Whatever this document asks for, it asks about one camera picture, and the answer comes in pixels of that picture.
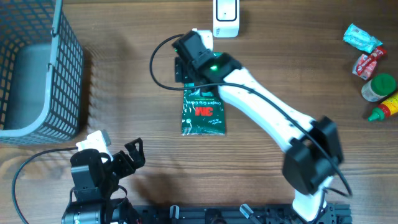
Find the green snack bag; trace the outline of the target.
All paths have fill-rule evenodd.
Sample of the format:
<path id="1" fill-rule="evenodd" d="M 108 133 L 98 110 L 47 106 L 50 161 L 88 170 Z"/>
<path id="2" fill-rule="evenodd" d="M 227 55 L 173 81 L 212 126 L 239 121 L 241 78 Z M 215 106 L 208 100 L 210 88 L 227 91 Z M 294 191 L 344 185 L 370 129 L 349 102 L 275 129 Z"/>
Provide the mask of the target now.
<path id="1" fill-rule="evenodd" d="M 211 91 L 185 90 L 182 135 L 225 135 L 224 104 Z"/>

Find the teal wet wipes pack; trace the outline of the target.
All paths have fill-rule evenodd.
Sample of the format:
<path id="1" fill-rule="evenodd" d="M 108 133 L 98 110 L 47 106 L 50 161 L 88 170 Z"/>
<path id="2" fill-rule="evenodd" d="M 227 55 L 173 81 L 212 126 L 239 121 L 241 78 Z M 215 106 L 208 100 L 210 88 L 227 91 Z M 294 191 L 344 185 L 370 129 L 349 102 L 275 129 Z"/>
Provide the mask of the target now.
<path id="1" fill-rule="evenodd" d="M 354 24 L 351 24 L 347 28 L 344 33 L 343 40 L 358 50 L 367 53 L 371 53 L 376 47 L 383 44 L 379 39 L 369 35 L 366 31 L 360 29 Z"/>

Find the green-lid spice jar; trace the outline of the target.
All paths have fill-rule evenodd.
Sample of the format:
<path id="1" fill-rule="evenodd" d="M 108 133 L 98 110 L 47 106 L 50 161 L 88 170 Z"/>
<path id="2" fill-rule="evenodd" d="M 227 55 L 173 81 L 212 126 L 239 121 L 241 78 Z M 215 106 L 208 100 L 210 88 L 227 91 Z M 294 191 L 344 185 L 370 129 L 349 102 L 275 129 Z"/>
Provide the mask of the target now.
<path id="1" fill-rule="evenodd" d="M 396 88 L 396 79 L 390 74 L 381 73 L 362 87 L 361 94 L 365 100 L 376 102 L 393 93 Z"/>

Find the red Nescafe coffee stick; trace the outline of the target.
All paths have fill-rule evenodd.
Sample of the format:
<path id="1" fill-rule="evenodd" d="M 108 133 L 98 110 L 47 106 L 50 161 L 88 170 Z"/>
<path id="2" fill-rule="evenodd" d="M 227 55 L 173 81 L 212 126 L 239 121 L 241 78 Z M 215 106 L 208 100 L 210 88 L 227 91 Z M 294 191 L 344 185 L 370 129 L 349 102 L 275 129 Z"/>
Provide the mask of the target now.
<path id="1" fill-rule="evenodd" d="M 369 55 L 367 55 L 367 59 L 359 64 L 356 68 L 356 71 L 361 74 L 362 71 L 373 61 L 378 61 L 382 56 L 387 54 L 387 51 L 382 47 L 376 47 Z"/>

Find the red sauce bottle green cap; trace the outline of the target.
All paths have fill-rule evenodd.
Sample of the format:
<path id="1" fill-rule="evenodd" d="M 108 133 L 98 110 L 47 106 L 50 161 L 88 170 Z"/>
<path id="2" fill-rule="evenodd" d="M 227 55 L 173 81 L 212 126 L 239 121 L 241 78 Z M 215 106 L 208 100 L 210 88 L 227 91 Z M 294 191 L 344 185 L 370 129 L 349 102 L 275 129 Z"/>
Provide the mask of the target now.
<path id="1" fill-rule="evenodd" d="M 368 121 L 383 121 L 397 114 L 397 91 L 371 111 Z"/>

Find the red Kleenex tissue pack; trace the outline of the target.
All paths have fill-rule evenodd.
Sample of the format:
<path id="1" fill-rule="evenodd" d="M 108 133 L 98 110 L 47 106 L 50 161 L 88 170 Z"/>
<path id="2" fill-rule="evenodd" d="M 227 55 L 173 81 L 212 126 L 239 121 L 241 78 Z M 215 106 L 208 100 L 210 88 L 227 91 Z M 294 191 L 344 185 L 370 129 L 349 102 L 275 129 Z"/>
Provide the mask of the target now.
<path id="1" fill-rule="evenodd" d="M 366 59 L 367 59 L 367 55 L 366 54 L 362 54 L 357 61 L 355 62 L 353 69 L 352 69 L 352 73 L 360 78 L 362 78 L 363 80 L 368 80 L 371 75 L 373 74 L 374 69 L 376 68 L 377 62 L 373 61 L 371 62 L 363 71 L 361 74 L 359 74 L 356 71 L 356 68 L 359 64 L 362 64 Z"/>

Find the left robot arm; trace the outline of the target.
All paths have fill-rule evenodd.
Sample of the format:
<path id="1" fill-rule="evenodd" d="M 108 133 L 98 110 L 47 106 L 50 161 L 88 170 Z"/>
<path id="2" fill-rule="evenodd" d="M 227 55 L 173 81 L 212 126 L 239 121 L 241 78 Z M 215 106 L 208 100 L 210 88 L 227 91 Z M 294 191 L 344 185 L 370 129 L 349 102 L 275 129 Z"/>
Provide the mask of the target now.
<path id="1" fill-rule="evenodd" d="M 144 166 L 143 141 L 137 138 L 110 156 L 96 149 L 84 149 L 72 155 L 70 162 L 74 188 L 62 217 L 62 224 L 141 223 L 142 218 L 127 197 L 112 199 L 119 189 L 119 180 Z"/>

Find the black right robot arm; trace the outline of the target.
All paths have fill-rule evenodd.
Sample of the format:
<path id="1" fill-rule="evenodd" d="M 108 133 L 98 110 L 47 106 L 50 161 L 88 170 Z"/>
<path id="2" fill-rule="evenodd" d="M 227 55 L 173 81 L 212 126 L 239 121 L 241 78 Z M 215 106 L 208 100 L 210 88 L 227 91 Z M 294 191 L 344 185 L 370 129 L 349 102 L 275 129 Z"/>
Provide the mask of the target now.
<path id="1" fill-rule="evenodd" d="M 203 87 L 216 87 L 220 98 L 251 118 L 284 152 L 282 173 L 295 190 L 294 211 L 305 221 L 319 219 L 325 193 L 340 175 L 343 151 L 336 124 L 298 112 L 265 89 L 230 54 L 216 56 L 196 31 L 172 44 L 191 78 Z"/>

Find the white barcode scanner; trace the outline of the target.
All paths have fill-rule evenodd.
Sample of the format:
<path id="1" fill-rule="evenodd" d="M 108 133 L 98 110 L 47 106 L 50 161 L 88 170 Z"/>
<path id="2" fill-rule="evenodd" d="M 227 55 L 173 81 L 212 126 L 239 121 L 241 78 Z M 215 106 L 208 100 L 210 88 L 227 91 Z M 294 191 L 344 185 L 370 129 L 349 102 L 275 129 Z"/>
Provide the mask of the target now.
<path id="1" fill-rule="evenodd" d="M 235 38 L 239 34 L 240 0 L 213 0 L 213 36 Z"/>

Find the grey plastic mesh basket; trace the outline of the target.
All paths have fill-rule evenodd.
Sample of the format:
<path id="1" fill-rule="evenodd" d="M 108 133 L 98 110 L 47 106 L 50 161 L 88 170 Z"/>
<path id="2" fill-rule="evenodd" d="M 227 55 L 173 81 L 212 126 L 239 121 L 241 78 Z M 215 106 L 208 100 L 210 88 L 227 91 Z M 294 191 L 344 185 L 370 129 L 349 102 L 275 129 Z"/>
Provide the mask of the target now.
<path id="1" fill-rule="evenodd" d="M 1 1 L 1 143 L 74 138 L 83 66 L 62 0 Z"/>

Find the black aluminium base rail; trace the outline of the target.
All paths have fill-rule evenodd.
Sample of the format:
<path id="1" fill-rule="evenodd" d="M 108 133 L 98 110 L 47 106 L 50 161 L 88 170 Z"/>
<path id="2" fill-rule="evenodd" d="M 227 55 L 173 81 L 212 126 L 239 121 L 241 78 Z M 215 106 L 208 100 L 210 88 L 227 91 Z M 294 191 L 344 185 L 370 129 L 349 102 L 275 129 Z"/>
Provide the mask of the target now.
<path id="1" fill-rule="evenodd" d="M 288 203 L 238 207 L 135 206 L 132 224 L 142 223 L 306 223 Z"/>

